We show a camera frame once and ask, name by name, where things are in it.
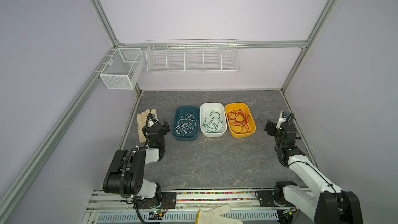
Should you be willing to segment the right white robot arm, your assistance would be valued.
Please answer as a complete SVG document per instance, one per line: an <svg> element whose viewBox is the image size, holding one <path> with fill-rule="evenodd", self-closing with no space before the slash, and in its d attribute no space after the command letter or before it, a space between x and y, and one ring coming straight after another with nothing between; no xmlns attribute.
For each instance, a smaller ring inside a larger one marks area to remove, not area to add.
<svg viewBox="0 0 398 224"><path fill-rule="evenodd" d="M361 224L359 198L323 175L296 146L301 139L293 123L294 113L282 111L277 122L267 121L264 128L275 139L275 151L282 166L295 172L311 190L306 193L292 181L278 181L273 191L277 206L292 204L315 224Z"/></svg>

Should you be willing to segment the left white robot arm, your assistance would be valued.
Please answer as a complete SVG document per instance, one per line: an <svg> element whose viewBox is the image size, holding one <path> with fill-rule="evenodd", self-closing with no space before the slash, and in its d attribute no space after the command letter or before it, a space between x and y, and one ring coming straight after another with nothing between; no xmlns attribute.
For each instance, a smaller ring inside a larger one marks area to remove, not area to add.
<svg viewBox="0 0 398 224"><path fill-rule="evenodd" d="M132 203L158 207L162 203L161 187L144 179L144 172L146 165L162 160L166 145L164 136L170 128L167 121L161 123L150 113L142 132L146 138L143 146L115 152L103 181L103 191L131 199Z"/></svg>

